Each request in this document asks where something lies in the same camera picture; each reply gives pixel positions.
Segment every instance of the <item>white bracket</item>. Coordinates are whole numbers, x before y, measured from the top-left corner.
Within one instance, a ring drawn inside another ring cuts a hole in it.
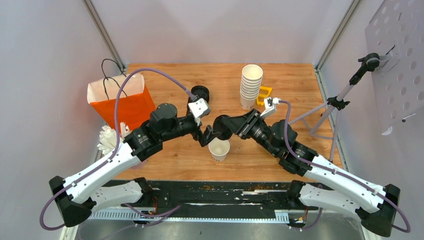
[[[278,97],[267,97],[263,100],[265,103],[265,110],[260,114],[260,116],[265,119],[271,116],[273,113],[277,112],[277,104],[280,104],[280,98]]]
[[[370,186],[372,189],[377,191],[378,193],[382,194],[383,196],[386,195],[386,192],[383,190],[383,186],[374,184],[372,182],[365,181],[345,170],[342,168],[334,165],[333,163],[329,162],[327,159],[325,159],[323,156],[318,155],[317,157],[314,157],[312,160],[313,163],[323,165],[326,167],[329,167],[331,169],[337,169],[337,172],[344,173],[346,175],[349,175],[365,185]],[[311,170],[308,170],[305,175],[305,177],[309,179],[316,180],[318,182],[321,182],[330,188],[334,189],[335,191],[343,194],[344,196],[347,196],[351,199],[353,199],[359,206],[361,206],[365,211],[368,213],[375,213],[378,210],[379,204],[383,203],[383,199],[381,199],[379,196],[376,196],[373,191],[368,191],[363,186],[359,185],[358,183],[345,178],[339,174],[334,174],[333,171],[327,171],[325,169],[322,169],[320,167],[313,166]]]
[[[358,221],[361,220],[355,212],[356,209],[360,208],[359,204],[337,191],[324,190],[306,184],[300,190],[299,200],[305,206],[315,206],[335,211]]]
[[[197,125],[200,126],[201,124],[201,118],[208,115],[211,112],[211,109],[209,108],[208,103],[203,99],[200,98],[197,101],[190,102],[188,104],[188,108],[190,109],[190,112],[194,116],[194,120],[196,121]]]
[[[119,206],[126,203],[135,203],[143,196],[142,188],[135,181],[109,187],[101,187],[90,197],[97,204],[91,209],[95,213],[102,209]]]
[[[69,188],[66,193],[72,195],[72,201],[77,204],[84,203],[91,194],[98,190],[101,186],[107,183],[109,180],[114,178],[116,175],[122,171],[129,169],[140,163],[140,160],[137,156],[132,156],[131,153],[133,150],[127,143],[121,143],[119,145],[119,150],[115,157],[110,160],[109,157],[112,155],[112,152],[106,154],[104,157],[91,164],[86,169],[65,178],[65,183],[63,187],[72,184],[73,187]],[[95,167],[99,166],[104,161],[109,161],[99,170],[93,172],[91,175],[87,176],[77,184],[74,184],[74,181],[93,170]]]

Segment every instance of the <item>cable clip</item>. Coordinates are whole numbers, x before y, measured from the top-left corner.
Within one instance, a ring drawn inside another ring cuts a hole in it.
[[[379,189],[376,187],[374,188],[374,192],[371,193],[373,196],[377,195],[379,193]]]

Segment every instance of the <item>tripod stand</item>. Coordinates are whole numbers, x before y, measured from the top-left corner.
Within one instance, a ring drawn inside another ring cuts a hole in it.
[[[310,136],[332,140],[330,157],[328,159],[330,162],[333,162],[334,151],[336,148],[337,133],[339,132],[339,123],[340,123],[340,118],[342,116],[342,110],[350,103],[350,101],[344,101],[343,98],[345,98],[346,95],[349,93],[349,91],[352,90],[352,88],[361,80],[361,78],[365,75],[365,73],[374,72],[374,70],[380,65],[380,56],[377,53],[370,53],[367,56],[358,59],[358,62],[361,63],[360,68],[350,78],[349,83],[343,88],[343,90],[337,96],[329,97],[327,99],[327,102],[324,102],[323,104],[315,107],[314,109],[306,112],[305,114],[302,114],[301,116],[293,119],[292,121],[288,123],[291,125],[299,120],[302,120],[304,124],[306,125],[307,129],[309,130]],[[327,107],[325,112],[321,115],[321,118],[318,120],[318,122],[312,128],[310,128],[308,123],[305,120],[305,117],[315,113],[316,111],[324,107]],[[316,134],[318,128],[323,124],[323,122],[328,118],[328,116],[335,109],[337,109],[338,112],[335,118],[333,137]]]

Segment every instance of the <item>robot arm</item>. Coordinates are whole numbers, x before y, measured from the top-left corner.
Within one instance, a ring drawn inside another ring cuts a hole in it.
[[[361,219],[361,224],[365,228],[381,236],[389,236],[396,210],[388,202],[377,196],[377,193],[386,196],[397,205],[400,195],[399,188],[392,184],[383,187],[368,182],[337,167],[315,150],[297,142],[297,132],[292,130],[290,125],[287,125],[288,142],[297,155],[293,156],[285,144],[285,120],[275,122],[272,126],[268,126],[264,121],[264,118],[276,111],[275,105],[277,102],[277,100],[272,98],[265,99],[265,111],[263,113],[252,109],[241,116],[221,115],[215,119],[213,129],[221,133],[218,136],[221,140],[229,139],[232,134],[239,136],[243,140],[254,139],[271,155],[278,158],[279,165],[286,171],[316,180],[334,190],[312,189],[312,186],[303,182],[300,186],[290,186],[290,189],[295,189],[292,192],[296,194],[293,193],[292,197],[298,203],[331,209],[355,219]],[[333,171],[302,162],[297,157],[311,163],[330,167]],[[374,189],[374,192],[368,191],[360,184],[336,174],[336,172],[359,180]]]
[[[150,114],[150,119],[134,129],[119,145],[115,157],[110,159],[112,152],[102,157],[86,169],[67,178],[56,176],[49,181],[53,195],[68,185],[68,190],[56,199],[56,205],[62,215],[65,226],[73,227],[85,221],[92,213],[124,203],[134,203],[143,195],[152,191],[145,178],[138,178],[129,183],[102,187],[122,171],[145,161],[150,156],[163,149],[163,142],[191,134],[201,147],[206,146],[218,134],[208,125],[204,132],[200,118],[210,112],[207,101],[198,98],[188,104],[189,111],[183,117],[177,117],[177,108],[169,103],[163,103]],[[93,171],[78,183],[80,176]]]

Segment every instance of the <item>stack of paper cups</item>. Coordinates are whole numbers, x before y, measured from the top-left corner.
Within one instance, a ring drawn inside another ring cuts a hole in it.
[[[250,110],[255,104],[261,88],[262,68],[255,64],[243,67],[241,71],[240,102],[244,110]]]

